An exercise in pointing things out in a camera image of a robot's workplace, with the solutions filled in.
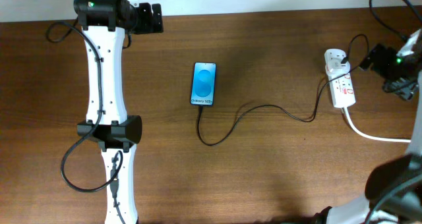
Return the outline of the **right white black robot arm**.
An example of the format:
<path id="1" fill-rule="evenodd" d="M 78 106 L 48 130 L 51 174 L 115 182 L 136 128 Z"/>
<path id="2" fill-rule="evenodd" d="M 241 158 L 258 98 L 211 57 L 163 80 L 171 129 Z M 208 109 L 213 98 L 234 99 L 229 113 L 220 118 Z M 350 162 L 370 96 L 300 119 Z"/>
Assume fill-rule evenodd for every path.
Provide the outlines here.
<path id="1" fill-rule="evenodd" d="M 334 107 L 350 120 L 347 110 L 355 103 L 350 85 L 351 67 L 339 49 L 324 54 Z M 375 45 L 360 62 L 384 79 L 383 91 L 409 101 L 421 92 L 421 31 L 410 35 L 398 51 Z M 403 156 L 376 167 L 362 196 L 336 207 L 327 207 L 311 223 L 415 223 L 421 221 L 421 109 L 417 109 L 413 134 Z"/>

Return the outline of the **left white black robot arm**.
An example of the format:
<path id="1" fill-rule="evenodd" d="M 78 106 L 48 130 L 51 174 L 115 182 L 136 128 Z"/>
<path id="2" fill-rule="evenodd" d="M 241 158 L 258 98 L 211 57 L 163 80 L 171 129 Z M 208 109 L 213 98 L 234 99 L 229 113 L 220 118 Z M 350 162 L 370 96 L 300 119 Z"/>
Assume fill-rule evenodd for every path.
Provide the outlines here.
<path id="1" fill-rule="evenodd" d="M 96 142 L 106 173 L 106 223 L 138 223 L 134 160 L 142 119 L 128 115 L 123 98 L 122 53 L 133 34 L 163 32 L 159 4 L 140 0 L 74 0 L 88 57 L 89 104 L 77 126 Z"/>

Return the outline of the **blue screen smartphone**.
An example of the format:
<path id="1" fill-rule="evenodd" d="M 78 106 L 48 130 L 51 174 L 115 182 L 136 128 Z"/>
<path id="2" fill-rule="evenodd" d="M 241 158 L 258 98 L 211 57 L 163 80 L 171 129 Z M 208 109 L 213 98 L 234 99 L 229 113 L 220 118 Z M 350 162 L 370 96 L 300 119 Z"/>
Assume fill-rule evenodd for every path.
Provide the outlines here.
<path id="1" fill-rule="evenodd" d="M 212 106 L 216 83 L 216 64 L 196 62 L 193 70 L 190 103 L 199 106 Z"/>

